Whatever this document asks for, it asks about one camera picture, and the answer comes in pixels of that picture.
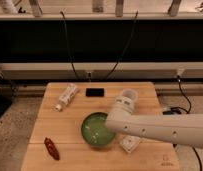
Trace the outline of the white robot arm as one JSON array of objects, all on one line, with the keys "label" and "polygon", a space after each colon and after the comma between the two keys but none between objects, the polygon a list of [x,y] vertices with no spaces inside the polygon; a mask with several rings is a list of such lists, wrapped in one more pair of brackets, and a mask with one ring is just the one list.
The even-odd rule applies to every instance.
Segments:
[{"label": "white robot arm", "polygon": [[134,115],[135,100],[118,96],[106,126],[117,133],[203,149],[203,114]]}]

